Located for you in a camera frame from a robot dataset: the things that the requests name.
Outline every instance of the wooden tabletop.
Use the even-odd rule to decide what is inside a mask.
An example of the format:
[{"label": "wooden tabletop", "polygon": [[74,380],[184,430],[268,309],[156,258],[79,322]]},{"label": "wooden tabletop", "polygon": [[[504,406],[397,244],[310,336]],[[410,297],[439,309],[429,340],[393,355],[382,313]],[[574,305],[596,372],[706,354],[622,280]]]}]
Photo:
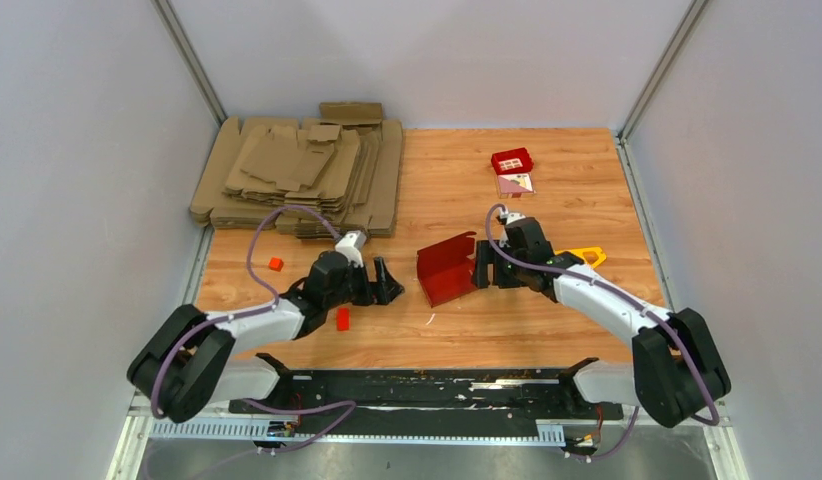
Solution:
[{"label": "wooden tabletop", "polygon": [[[259,349],[292,368],[569,366],[589,356],[631,361],[628,347],[580,313],[528,289],[489,288],[430,308],[416,279],[417,250],[467,230],[484,236],[484,216],[500,201],[490,156],[526,147],[535,161],[534,196],[503,200],[536,217],[555,249],[600,246],[597,271],[629,292],[662,303],[655,272],[612,137],[605,129],[408,130],[396,235],[372,239],[406,292],[389,306],[351,307],[351,329],[326,325],[294,342]],[[270,300],[244,268],[249,230],[216,232],[197,300],[229,310]],[[307,274],[329,241],[265,232],[253,264],[286,290]],[[284,260],[282,272],[267,268]]]}]

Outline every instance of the robotic arm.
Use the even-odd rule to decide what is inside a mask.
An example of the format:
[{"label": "robotic arm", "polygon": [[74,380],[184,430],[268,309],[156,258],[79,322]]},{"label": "robotic arm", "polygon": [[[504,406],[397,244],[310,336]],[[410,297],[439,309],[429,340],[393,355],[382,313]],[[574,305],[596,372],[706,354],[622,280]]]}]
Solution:
[{"label": "robotic arm", "polygon": [[569,252],[555,255],[540,224],[532,217],[502,210],[499,221],[505,226],[498,243],[503,252],[527,264],[547,265],[564,272],[522,267],[494,252],[488,241],[480,241],[473,274],[476,286],[490,285],[487,266],[493,264],[495,285],[528,286],[553,302],[585,314],[632,350],[632,364],[611,365],[590,358],[562,374],[562,381],[571,382],[585,401],[642,406],[668,428],[706,406],[693,374],[681,358],[673,355],[675,345],[650,318],[653,315],[678,334],[711,397],[717,399],[729,393],[729,376],[705,320],[697,312],[686,308],[674,313],[647,303],[614,286],[579,257]]},{"label": "robotic arm", "polygon": [[178,423],[191,419],[208,403],[266,398],[279,380],[281,364],[266,356],[230,357],[268,343],[302,338],[326,322],[329,310],[345,303],[388,305],[404,292],[381,257],[374,261],[375,281],[369,280],[361,256],[365,241],[362,232],[347,233],[334,251],[320,254],[307,277],[280,295],[275,307],[270,302],[228,312],[202,312],[193,305],[176,308],[131,363],[128,380],[151,398],[164,358],[176,342],[208,318],[227,316],[230,321],[205,329],[178,352],[164,372],[159,408]]}]

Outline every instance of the gray wall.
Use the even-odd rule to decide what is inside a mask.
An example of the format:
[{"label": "gray wall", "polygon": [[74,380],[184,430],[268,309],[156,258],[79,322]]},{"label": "gray wall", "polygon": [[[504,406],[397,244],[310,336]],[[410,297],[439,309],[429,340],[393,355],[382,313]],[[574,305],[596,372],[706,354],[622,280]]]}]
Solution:
[{"label": "gray wall", "polygon": [[712,2],[631,143],[752,478],[822,478],[822,0]]},{"label": "gray wall", "polygon": [[105,475],[215,125],[148,1],[0,2],[0,479]]},{"label": "gray wall", "polygon": [[173,0],[229,114],[621,126],[690,0]]}]

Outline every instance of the yellow handle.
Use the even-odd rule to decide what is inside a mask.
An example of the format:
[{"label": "yellow handle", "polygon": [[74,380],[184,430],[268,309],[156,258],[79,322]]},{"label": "yellow handle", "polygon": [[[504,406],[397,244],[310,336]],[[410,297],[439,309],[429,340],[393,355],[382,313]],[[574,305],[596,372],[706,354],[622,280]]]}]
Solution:
[{"label": "yellow handle", "polygon": [[[585,263],[590,265],[591,268],[596,268],[602,265],[602,262],[604,262],[608,258],[608,255],[605,254],[605,252],[602,250],[602,247],[568,248],[567,250],[556,250],[555,254],[560,255],[564,252],[570,252],[573,255],[576,255],[577,257],[584,260]],[[588,256],[586,255],[588,253],[591,254],[593,260],[588,260]]]}]

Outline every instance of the stack of flattened cardboard boxes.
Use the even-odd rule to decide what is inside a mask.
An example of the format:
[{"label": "stack of flattened cardboard boxes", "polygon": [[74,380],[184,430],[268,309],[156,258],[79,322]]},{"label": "stack of flattened cardboard boxes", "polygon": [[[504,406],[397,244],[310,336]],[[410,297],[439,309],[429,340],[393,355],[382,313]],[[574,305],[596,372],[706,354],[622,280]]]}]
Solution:
[{"label": "stack of flattened cardboard boxes", "polygon": [[[379,103],[322,103],[321,118],[231,117],[220,128],[193,196],[196,223],[255,228],[274,208],[304,205],[341,230],[393,234],[403,133]],[[286,210],[279,232],[327,237],[307,213]]]}]

